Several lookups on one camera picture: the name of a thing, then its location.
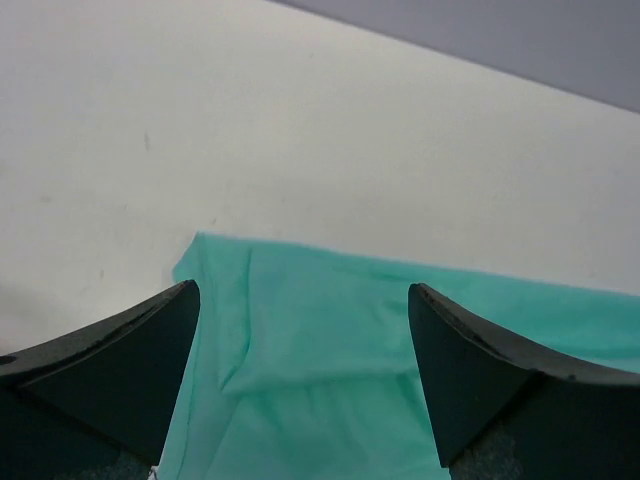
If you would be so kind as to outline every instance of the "white surface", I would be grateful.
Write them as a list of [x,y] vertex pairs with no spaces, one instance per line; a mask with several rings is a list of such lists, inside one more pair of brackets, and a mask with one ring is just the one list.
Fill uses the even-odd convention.
[[640,293],[640,116],[259,0],[0,3],[0,352],[198,229]]

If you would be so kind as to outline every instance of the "gray background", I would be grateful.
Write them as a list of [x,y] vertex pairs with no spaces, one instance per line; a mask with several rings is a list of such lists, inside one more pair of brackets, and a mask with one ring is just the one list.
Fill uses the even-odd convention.
[[640,112],[640,2],[277,0]]

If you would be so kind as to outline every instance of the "folded cloth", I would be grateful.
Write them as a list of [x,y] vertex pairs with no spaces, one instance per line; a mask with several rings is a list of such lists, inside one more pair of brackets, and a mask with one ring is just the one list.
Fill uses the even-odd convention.
[[448,479],[407,316],[412,283],[564,353],[640,372],[640,298],[199,233],[201,290],[160,480]]

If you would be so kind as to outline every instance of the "teal cloth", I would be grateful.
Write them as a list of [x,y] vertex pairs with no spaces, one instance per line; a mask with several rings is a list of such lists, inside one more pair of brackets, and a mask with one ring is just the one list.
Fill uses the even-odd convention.
[[407,292],[428,283],[562,352],[640,372],[640,298],[198,234],[200,323],[160,480],[425,480],[440,468]]

